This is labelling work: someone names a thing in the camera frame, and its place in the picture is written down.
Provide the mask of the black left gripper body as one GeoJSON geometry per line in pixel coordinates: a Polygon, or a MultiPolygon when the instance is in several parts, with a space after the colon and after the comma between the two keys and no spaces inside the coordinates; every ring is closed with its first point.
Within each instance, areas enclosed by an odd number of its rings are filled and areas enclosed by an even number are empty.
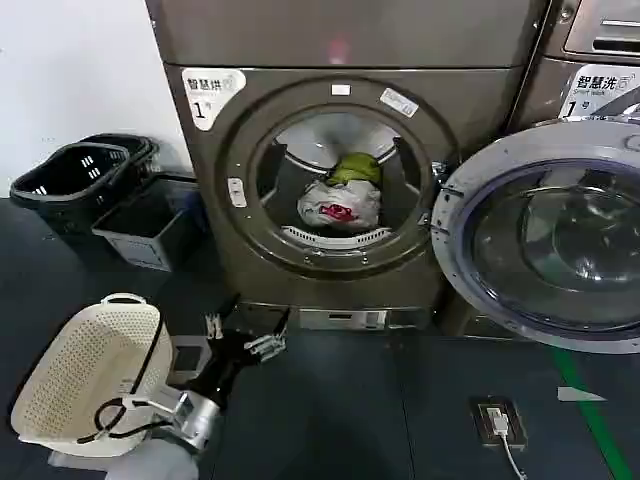
{"type": "Polygon", "coordinates": [[[251,353],[245,348],[250,341],[249,334],[237,331],[208,339],[211,356],[199,375],[189,381],[189,390],[214,403],[227,403],[237,375],[251,365],[251,353]]]}

